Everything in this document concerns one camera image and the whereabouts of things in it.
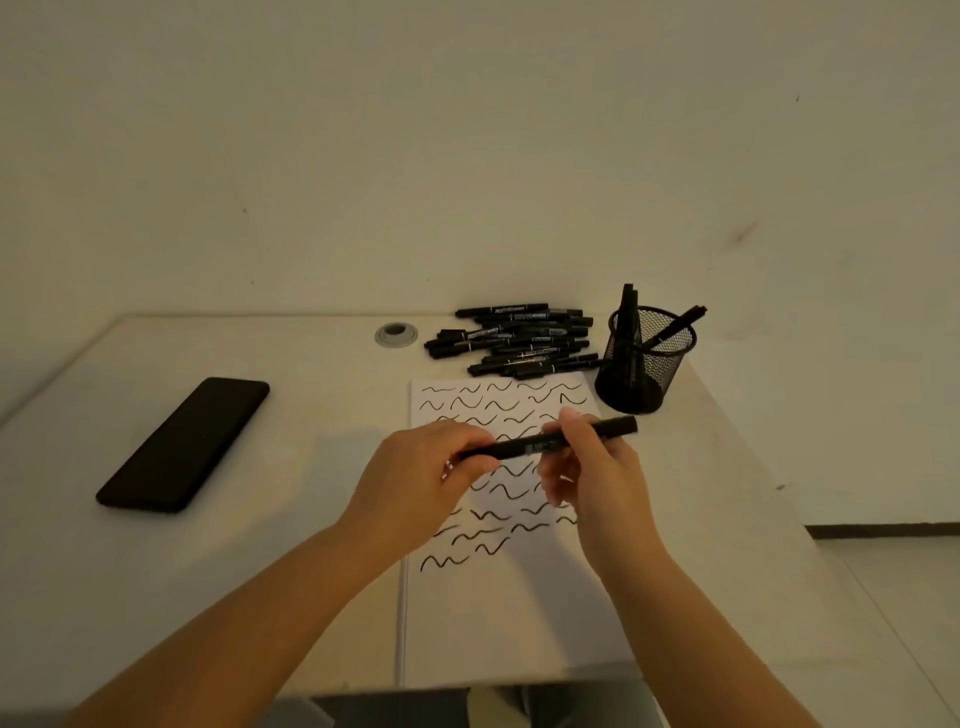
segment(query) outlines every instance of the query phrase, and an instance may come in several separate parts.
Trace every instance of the forearm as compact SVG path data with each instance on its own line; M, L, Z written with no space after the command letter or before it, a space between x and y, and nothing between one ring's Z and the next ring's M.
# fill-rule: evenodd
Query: forearm
M386 566L336 527L322 531L94 693L66 725L248 725Z
M632 555L605 581L674 728L816 725L662 547Z

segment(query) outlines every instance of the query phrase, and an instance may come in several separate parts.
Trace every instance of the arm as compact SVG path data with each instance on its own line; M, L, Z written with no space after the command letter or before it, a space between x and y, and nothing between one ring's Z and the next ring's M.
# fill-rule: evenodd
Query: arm
M447 471L447 460L492 442L485 430L453 422L394 433L335 525L154 647L64 725L250 725L340 610L426 543L467 487L499 466L476 456Z
M817 725L666 552L636 453L566 408L553 426L571 448L542 457L544 491L576 509L584 553L670 725Z

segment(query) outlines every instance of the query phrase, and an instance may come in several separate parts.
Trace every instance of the black mesh pen holder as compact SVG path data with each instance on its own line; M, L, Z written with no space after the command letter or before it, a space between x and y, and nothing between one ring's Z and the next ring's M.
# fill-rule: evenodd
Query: black mesh pen holder
M646 415L660 409L684 354L697 344L697 334L691 327L682 328L666 341L645 349L640 342L662 331L677 315L646 305L636 311L639 326L633 337L617 335L617 314L611 314L605 363L594 386L600 399L618 412Z

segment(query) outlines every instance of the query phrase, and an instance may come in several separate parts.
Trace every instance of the smartphone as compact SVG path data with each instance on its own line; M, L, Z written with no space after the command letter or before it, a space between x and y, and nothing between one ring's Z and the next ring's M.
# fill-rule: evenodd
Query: smartphone
M269 393L265 381L204 379L97 492L97 502L182 511Z

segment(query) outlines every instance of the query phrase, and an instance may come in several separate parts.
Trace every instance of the notepad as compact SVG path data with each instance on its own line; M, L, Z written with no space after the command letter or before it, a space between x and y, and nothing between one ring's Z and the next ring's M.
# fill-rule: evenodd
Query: notepad
M540 431L569 405L599 416L581 374L415 380L410 425L449 419L498 440ZM406 688L523 682L633 663L584 557L577 516L546 502L538 456L503 461L473 484L401 580L398 682Z

